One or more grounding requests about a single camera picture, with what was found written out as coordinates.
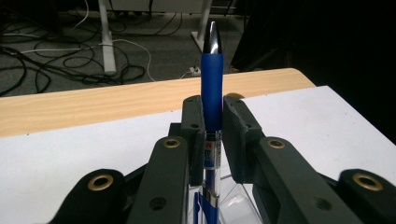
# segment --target pen grip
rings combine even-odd
[[[221,130],[223,55],[203,54],[201,59],[201,98],[205,128]]]

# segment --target wooden table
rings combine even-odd
[[[315,87],[300,71],[276,69],[224,76],[223,94],[245,97]],[[0,98],[0,137],[37,133],[181,109],[200,94],[201,79],[187,78]]]

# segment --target gray floor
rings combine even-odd
[[[102,77],[104,74],[102,47],[98,46],[101,35],[92,32],[100,31],[98,14],[90,14],[77,27],[75,26],[82,18],[76,18],[75,12],[62,13],[60,16],[64,25],[64,38],[42,38],[45,31],[18,19],[3,32],[1,46],[16,49],[22,52],[23,57],[27,57],[23,60],[27,69],[26,77],[21,79],[24,71],[18,60],[21,56],[0,54],[0,92],[16,86],[3,96],[35,94],[37,90],[44,90],[47,84],[49,85],[44,92],[119,85],[117,78],[126,64],[131,67],[124,79],[140,75],[140,67],[144,67],[145,73],[141,78],[123,84],[190,78],[190,67],[200,66],[201,51],[191,37],[191,32],[198,31],[200,15],[154,13],[151,19],[146,13],[140,16],[132,12],[128,16],[110,15],[109,26],[113,32],[118,73],[114,77],[106,77],[106,80],[101,79],[101,83],[92,84],[90,77]],[[224,74],[231,74],[233,69],[230,63],[243,33],[244,20],[239,16],[223,15],[210,15],[209,20],[218,23],[224,54]],[[33,49],[52,50],[30,51]],[[84,50],[53,51],[54,49]],[[55,65],[60,70],[46,71],[42,65],[29,63],[29,60],[44,63],[45,67]],[[37,73],[37,69],[44,72],[50,82],[43,73]]]

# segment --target cable connector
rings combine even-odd
[[[191,75],[193,77],[200,77],[201,76],[201,69],[198,66],[190,67]]]

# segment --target pen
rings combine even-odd
[[[219,29],[214,21],[206,27],[201,58],[201,98],[205,120],[204,182],[200,205],[208,224],[219,223],[223,55]]]

